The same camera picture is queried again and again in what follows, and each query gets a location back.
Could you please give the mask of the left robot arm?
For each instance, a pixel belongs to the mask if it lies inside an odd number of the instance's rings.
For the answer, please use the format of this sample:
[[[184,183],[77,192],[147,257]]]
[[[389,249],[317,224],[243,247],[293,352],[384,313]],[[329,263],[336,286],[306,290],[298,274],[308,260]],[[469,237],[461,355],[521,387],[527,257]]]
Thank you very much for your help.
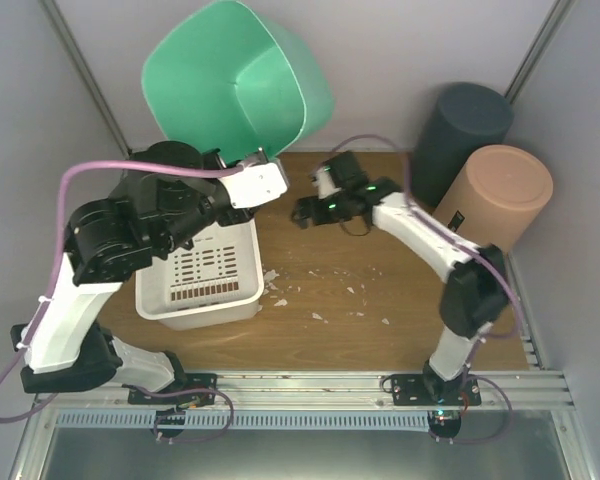
[[[97,318],[135,272],[191,247],[193,237],[216,222],[251,219],[227,183],[243,183],[255,165],[247,157],[228,167],[217,150],[200,153],[178,141],[111,163],[124,170],[122,179],[108,197],[60,217],[51,292],[28,324],[11,330],[24,356],[25,392],[85,392],[116,382],[152,392],[165,404],[181,400],[187,377],[174,353],[133,347]]]

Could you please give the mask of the dark grey plastic bin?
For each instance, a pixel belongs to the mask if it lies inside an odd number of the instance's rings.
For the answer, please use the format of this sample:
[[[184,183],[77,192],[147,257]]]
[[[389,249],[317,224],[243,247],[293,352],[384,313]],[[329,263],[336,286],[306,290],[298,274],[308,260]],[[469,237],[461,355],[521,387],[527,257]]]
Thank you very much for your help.
[[[438,96],[411,157],[411,192],[437,206],[468,157],[504,140],[514,119],[507,99],[483,85],[459,82]]]

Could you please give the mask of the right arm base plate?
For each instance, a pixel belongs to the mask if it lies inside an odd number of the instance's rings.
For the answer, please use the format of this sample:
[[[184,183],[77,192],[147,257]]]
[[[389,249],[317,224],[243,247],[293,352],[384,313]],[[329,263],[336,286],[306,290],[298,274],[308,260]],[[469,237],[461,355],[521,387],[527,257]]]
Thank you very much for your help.
[[[434,374],[394,373],[380,379],[380,388],[392,397],[396,406],[464,407],[482,404],[480,387],[475,380],[461,375],[442,381]]]

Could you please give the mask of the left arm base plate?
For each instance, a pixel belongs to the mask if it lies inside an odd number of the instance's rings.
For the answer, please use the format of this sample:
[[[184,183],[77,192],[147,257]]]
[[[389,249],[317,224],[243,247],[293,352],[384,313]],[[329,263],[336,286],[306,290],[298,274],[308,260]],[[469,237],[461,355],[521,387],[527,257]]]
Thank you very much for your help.
[[[173,384],[159,392],[158,396],[130,388],[127,402],[130,405],[166,405],[180,409],[213,405],[215,395],[209,390],[217,386],[215,373],[186,373],[183,384]]]

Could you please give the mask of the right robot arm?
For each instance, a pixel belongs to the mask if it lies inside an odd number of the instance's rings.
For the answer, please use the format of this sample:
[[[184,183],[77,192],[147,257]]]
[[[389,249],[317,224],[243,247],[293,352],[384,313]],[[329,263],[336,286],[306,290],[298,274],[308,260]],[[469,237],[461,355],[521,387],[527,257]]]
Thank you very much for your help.
[[[317,193],[296,201],[291,219],[297,226],[344,225],[360,217],[367,228],[400,240],[443,282],[444,328],[423,367],[422,388],[431,403],[448,403],[463,385],[475,345],[510,302],[502,251],[455,234],[408,199],[395,181],[370,179],[350,151],[321,163],[310,178]]]

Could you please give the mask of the white plastic tub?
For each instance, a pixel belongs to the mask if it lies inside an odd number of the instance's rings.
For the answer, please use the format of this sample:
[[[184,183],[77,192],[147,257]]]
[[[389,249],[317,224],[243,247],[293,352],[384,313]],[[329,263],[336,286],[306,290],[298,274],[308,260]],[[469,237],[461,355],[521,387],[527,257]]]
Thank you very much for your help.
[[[256,224],[213,224],[135,275],[136,312],[176,331],[247,320],[259,311],[264,278]]]

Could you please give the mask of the salmon pink plastic bin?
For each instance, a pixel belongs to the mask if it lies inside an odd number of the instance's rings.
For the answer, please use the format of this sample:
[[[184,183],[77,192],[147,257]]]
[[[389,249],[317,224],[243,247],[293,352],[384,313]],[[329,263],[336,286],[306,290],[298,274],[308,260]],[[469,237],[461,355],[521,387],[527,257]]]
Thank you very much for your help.
[[[473,152],[433,217],[481,246],[509,252],[553,194],[549,170],[530,153],[507,145]]]

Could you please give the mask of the green plastic bin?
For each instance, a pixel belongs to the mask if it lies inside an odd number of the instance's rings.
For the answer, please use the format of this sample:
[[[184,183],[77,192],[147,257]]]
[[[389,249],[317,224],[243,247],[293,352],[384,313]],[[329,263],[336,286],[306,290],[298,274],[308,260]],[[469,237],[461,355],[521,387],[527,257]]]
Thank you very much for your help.
[[[211,3],[147,57],[141,87],[169,140],[219,150],[232,164],[277,156],[321,130],[335,98],[307,43],[238,1]]]

